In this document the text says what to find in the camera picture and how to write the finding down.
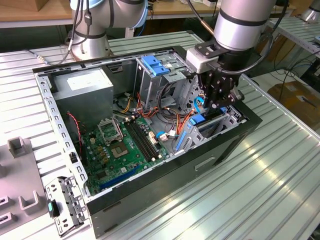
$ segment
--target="metal sheet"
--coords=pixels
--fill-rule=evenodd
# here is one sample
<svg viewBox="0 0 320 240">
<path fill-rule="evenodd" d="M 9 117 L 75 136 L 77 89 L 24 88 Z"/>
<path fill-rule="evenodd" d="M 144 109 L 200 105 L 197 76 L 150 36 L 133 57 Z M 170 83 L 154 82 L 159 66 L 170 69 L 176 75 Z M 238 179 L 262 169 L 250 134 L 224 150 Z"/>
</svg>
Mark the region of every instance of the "metal sheet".
<svg viewBox="0 0 320 240">
<path fill-rule="evenodd" d="M 117 39 L 110 45 L 115 54 L 123 54 L 172 45 L 188 48 L 200 41 L 195 35 L 178 32 Z M 58 62 L 65 49 L 35 51 Z M 34 81 L 31 69 L 43 64 L 24 51 L 0 53 L 0 62 L 0 89 L 6 89 L 0 93 L 0 119 L 4 121 L 0 144 L 7 137 L 29 138 L 44 185 L 55 177 L 68 176 L 38 89 L 29 82 Z M 27 88 L 10 86 L 13 83 Z M 320 222 L 320 138 L 249 79 L 241 80 L 239 86 L 244 102 L 263 119 L 257 130 L 217 168 L 101 239 L 308 238 Z M 59 239 L 46 214 L 1 237 L 34 240 L 48 236 Z M 65 237 L 93 238 L 88 220 Z"/>
<path fill-rule="evenodd" d="M 273 27 L 277 20 L 271 19 L 268 25 Z M 310 24 L 297 17 L 284 17 L 276 31 L 312 54 L 320 51 L 320 45 L 314 41 L 316 36 L 320 36 L 319 23 Z"/>
</svg>

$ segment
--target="workbench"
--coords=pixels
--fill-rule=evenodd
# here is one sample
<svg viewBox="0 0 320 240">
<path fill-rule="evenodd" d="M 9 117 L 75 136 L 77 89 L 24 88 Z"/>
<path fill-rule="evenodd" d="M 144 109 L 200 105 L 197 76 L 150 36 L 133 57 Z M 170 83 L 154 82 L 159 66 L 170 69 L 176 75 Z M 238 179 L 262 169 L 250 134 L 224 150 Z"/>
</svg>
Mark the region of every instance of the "workbench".
<svg viewBox="0 0 320 240">
<path fill-rule="evenodd" d="M 110 41 L 114 54 L 201 42 L 175 32 Z M 34 49 L 57 63 L 65 46 Z M 32 69 L 30 53 L 0 53 L 0 144 L 29 138 L 43 185 L 70 176 Z M 307 239 L 320 223 L 320 137 L 243 75 L 244 103 L 263 122 L 229 158 L 100 239 Z M 45 214 L 0 237 L 60 239 Z M 87 219 L 64 239 L 94 239 Z"/>
</svg>

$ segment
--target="red wire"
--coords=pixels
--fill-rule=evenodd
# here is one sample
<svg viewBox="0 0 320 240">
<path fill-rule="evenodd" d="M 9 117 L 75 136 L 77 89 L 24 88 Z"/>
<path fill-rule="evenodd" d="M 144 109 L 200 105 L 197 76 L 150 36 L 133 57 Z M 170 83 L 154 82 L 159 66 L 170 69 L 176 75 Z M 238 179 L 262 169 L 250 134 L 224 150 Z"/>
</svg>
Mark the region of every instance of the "red wire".
<svg viewBox="0 0 320 240">
<path fill-rule="evenodd" d="M 79 128 L 79 125 L 78 125 L 78 121 L 77 119 L 69 112 L 67 112 L 66 114 L 68 114 L 73 120 L 74 120 L 74 123 L 76 125 L 76 129 L 78 130 L 78 138 L 79 138 L 79 144 L 80 144 L 80 153 L 81 153 L 81 146 L 82 146 L 82 143 L 81 143 L 81 134 L 80 134 L 80 128 Z"/>
</svg>

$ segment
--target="blue drive latch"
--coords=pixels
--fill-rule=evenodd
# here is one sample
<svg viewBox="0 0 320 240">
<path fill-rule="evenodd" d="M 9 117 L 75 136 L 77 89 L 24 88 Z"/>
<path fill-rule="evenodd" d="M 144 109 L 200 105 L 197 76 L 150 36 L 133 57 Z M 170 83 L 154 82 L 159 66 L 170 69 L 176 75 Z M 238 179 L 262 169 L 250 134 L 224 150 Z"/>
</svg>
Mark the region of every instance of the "blue drive latch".
<svg viewBox="0 0 320 240">
<path fill-rule="evenodd" d="M 154 56 L 143 56 L 141 57 L 142 62 L 144 65 L 152 72 L 153 75 L 155 76 L 160 76 L 163 74 L 168 74 L 170 73 L 170 70 L 165 68 L 162 64 L 161 61 L 158 60 Z"/>
</svg>

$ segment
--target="metal chassis frame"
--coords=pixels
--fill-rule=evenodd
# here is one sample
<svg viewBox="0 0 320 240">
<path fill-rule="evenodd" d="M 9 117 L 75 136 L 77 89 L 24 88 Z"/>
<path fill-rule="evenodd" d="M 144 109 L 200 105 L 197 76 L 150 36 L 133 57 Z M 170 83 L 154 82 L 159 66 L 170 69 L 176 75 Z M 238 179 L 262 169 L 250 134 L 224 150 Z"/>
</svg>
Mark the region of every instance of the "metal chassis frame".
<svg viewBox="0 0 320 240">
<path fill-rule="evenodd" d="M 156 49 L 151 50 L 150 52 L 163 54 L 167 51 L 175 51 L 182 58 L 186 57 L 186 51 L 180 46 Z M 146 53 L 148 53 L 148 51 L 136 54 L 131 53 L 112 58 L 107 57 L 76 63 L 67 63 L 59 66 L 49 66 L 33 70 L 38 87 L 43 96 L 44 105 L 47 112 L 50 113 L 49 119 L 51 121 L 51 125 L 55 133 L 60 135 L 60 137 L 58 137 L 58 142 L 61 145 L 61 148 L 67 155 L 71 152 L 75 152 L 76 154 L 77 162 L 72 163 L 71 160 L 68 159 L 66 165 L 74 173 L 75 180 L 82 190 L 82 194 L 87 196 L 84 200 L 91 216 L 96 237 L 108 232 L 118 224 L 124 222 L 130 217 L 133 217 L 143 209 L 182 187 L 210 168 L 213 168 L 216 164 L 221 163 L 239 145 L 239 143 L 248 134 L 253 132 L 262 122 L 262 120 L 244 103 L 237 102 L 234 106 L 249 119 L 247 122 L 223 135 L 219 135 L 216 138 L 205 142 L 197 147 L 196 150 L 191 150 L 184 154 L 177 154 L 175 158 L 172 157 L 169 161 L 165 161 L 165 164 L 158 164 L 152 169 L 152 173 L 144 172 L 143 174 L 137 174 L 130 179 L 127 179 L 125 184 L 119 183 L 116 185 L 117 187 L 114 186 L 113 188 L 107 189 L 94 197 L 88 197 L 89 191 L 84 188 L 84 183 L 88 179 L 88 176 L 80 162 L 80 158 L 76 153 L 75 148 L 73 147 L 71 138 L 59 113 L 57 105 L 55 101 L 52 101 L 53 96 L 49 89 L 47 80 L 53 75 L 66 74 L 74 70 L 93 68 L 109 63 L 122 62 L 130 59 L 128 56 L 136 58 L 143 56 Z M 201 170 L 196 170 L 196 166 L 199 165 L 201 165 Z M 175 179 L 177 174 L 179 175 L 179 180 L 167 188 L 162 187 L 161 190 L 159 189 L 159 185 L 172 178 Z M 137 196 L 148 197 L 145 201 L 135 201 Z"/>
</svg>

